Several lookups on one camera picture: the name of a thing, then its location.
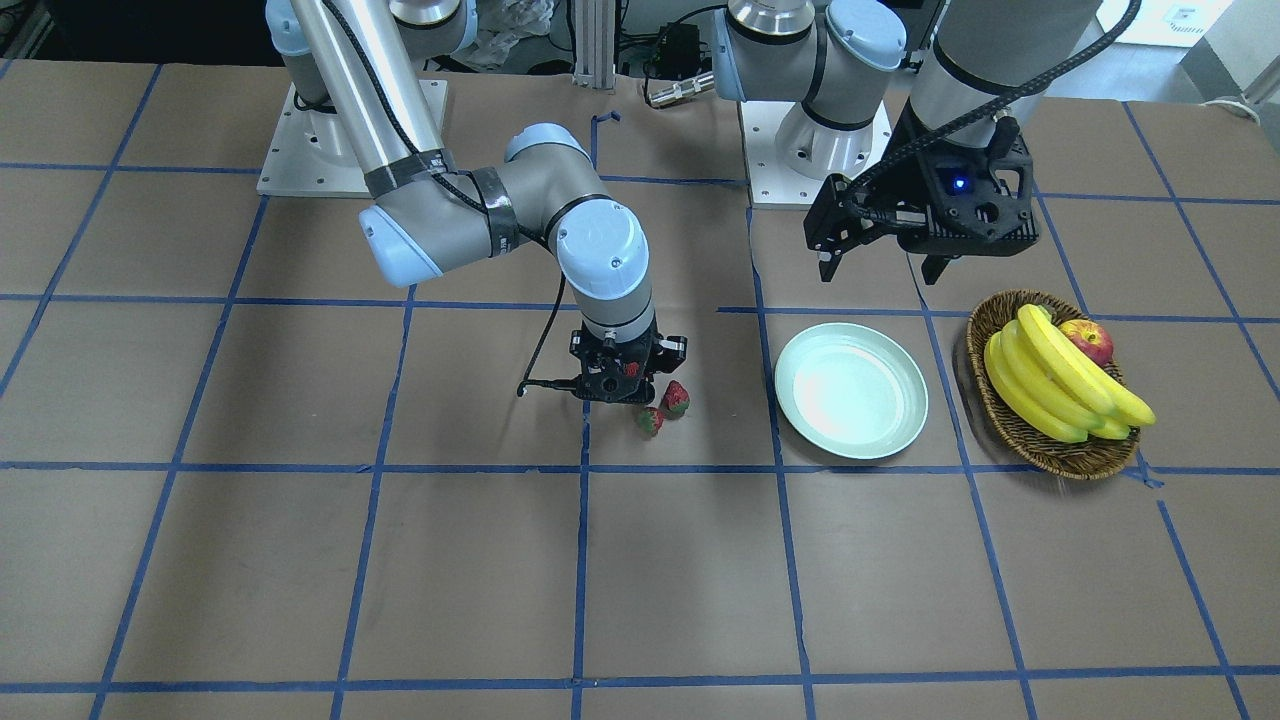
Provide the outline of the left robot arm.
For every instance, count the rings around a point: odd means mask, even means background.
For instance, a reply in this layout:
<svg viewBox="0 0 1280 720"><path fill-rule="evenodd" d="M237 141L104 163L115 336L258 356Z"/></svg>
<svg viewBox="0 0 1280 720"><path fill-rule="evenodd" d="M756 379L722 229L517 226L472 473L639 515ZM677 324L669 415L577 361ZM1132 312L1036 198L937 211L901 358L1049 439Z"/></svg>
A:
<svg viewBox="0 0 1280 720"><path fill-rule="evenodd" d="M822 135L867 135L908 29L882 1L730 1L714 14L721 97L788 102L783 150L820 182L803 222L822 281L881 237L922 256L933 284L955 259L1034 246L1033 159L1023 127L1055 79L1092 59L1079 49L1096 1L951 1L879 160L822 161Z"/></svg>

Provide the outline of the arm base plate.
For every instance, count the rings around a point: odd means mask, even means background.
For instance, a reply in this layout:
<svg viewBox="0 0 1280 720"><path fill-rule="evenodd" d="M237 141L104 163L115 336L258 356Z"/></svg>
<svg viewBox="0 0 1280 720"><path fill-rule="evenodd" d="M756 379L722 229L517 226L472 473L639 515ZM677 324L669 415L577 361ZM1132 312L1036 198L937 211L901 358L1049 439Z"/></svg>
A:
<svg viewBox="0 0 1280 720"><path fill-rule="evenodd" d="M739 105L751 205L805 210L826 178L855 178L884 154L891 135L884 104L860 129L833 129L810 118L799 102Z"/></svg>
<svg viewBox="0 0 1280 720"><path fill-rule="evenodd" d="M456 168L444 150L439 115L447 87L421 79L416 88L355 81L333 108L312 108L294 86L259 173L262 196L376 199Z"/></svg>

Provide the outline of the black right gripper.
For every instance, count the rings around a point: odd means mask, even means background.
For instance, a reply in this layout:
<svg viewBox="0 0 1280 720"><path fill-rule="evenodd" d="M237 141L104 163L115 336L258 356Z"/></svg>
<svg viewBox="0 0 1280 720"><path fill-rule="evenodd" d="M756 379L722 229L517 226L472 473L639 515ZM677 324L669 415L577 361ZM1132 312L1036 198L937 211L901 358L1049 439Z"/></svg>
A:
<svg viewBox="0 0 1280 720"><path fill-rule="evenodd" d="M684 364L687 350L687 337L662 334L655 323L626 342L602 340L582 328L573 332L570 341L570 354L581 366L570 392L576 398L593 402L653 404L657 396L654 377L676 372ZM622 365L631 361L641 365L637 378L622 374Z"/></svg>

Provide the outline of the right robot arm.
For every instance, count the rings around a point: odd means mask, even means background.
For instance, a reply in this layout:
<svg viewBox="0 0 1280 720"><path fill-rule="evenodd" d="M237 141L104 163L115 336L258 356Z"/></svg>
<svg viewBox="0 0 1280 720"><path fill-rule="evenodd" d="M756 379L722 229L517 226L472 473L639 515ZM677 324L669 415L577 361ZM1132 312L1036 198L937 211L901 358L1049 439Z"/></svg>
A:
<svg viewBox="0 0 1280 720"><path fill-rule="evenodd" d="M525 243L543 246L573 291L581 370L547 388L604 404L648 405L687 341L658 329L649 246L635 213L611 197L562 126L539 123L498 167L460 169L420 85L430 56L474 41L471 1L269 1L271 45L296 108L337 120L371 205L360 229L388 283L419 284Z"/></svg>

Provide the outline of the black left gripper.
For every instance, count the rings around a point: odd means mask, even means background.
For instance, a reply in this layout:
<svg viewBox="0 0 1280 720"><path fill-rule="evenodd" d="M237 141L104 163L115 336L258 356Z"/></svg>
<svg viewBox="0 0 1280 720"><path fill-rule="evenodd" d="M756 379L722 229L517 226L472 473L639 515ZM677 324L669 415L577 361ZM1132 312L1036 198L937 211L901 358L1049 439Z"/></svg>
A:
<svg viewBox="0 0 1280 720"><path fill-rule="evenodd" d="M1018 129L977 149L940 141L878 176L829 176L805 215L805 245L829 283L846 254L891 234L925 256L922 279L934 286L959 256L1010 258L1038 242L1032 176Z"/></svg>

